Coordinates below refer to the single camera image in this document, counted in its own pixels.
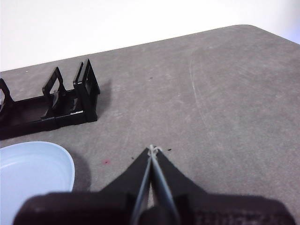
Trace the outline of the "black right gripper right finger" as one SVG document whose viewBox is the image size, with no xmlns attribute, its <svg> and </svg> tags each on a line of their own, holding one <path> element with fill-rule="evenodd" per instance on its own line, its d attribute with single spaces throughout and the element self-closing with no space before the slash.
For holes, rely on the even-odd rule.
<svg viewBox="0 0 300 225">
<path fill-rule="evenodd" d="M 158 199 L 166 197 L 175 220 L 182 225 L 294 225 L 295 219 L 278 200 L 255 195 L 224 195 L 205 191 L 152 147 Z"/>
</svg>

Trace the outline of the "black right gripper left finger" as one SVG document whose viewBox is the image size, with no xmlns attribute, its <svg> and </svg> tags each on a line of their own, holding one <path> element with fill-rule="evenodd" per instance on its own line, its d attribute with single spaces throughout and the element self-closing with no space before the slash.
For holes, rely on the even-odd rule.
<svg viewBox="0 0 300 225">
<path fill-rule="evenodd" d="M 127 225 L 147 182 L 148 149 L 100 191 L 53 192 L 29 198 L 15 225 Z"/>
</svg>

